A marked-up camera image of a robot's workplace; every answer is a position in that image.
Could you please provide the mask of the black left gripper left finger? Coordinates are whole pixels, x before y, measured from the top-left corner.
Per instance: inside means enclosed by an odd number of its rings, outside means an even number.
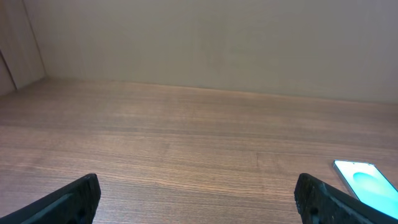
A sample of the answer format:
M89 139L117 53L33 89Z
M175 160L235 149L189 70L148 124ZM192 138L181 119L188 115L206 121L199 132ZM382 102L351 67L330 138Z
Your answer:
M1 218L1 224L92 224L101 197L96 174L86 174Z

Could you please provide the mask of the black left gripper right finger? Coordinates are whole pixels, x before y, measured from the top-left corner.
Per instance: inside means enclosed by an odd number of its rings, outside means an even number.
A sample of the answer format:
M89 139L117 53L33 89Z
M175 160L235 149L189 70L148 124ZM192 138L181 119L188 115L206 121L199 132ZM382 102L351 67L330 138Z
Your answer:
M299 175L294 198L303 224L397 224L397 219L308 173Z

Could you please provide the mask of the blue screen Galaxy smartphone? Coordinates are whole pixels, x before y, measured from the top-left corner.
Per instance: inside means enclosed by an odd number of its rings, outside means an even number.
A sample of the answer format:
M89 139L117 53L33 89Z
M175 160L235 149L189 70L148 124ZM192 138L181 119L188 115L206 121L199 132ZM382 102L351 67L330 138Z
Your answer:
M397 219L397 189L374 164L334 160L333 167L359 201Z

